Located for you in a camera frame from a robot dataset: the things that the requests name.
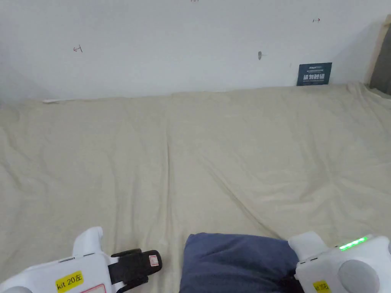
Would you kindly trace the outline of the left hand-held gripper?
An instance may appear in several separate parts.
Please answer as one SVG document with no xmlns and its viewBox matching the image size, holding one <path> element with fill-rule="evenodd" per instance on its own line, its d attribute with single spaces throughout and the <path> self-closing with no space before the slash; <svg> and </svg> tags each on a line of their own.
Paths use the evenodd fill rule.
<svg viewBox="0 0 391 293">
<path fill-rule="evenodd" d="M 157 250 L 132 249 L 111 257 L 102 251 L 102 227 L 80 234 L 71 257 L 31 266 L 1 283 L 2 293 L 116 293 L 140 286 L 161 270 Z"/>
</svg>

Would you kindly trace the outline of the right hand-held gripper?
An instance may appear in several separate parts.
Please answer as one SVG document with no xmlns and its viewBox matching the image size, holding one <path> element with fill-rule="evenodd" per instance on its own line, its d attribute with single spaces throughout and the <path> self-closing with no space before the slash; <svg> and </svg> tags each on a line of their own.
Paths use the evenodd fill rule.
<svg viewBox="0 0 391 293">
<path fill-rule="evenodd" d="M 296 270 L 282 278 L 284 293 L 389 293 L 390 239 L 366 235 L 335 247 L 313 231 L 291 237 Z"/>
</svg>

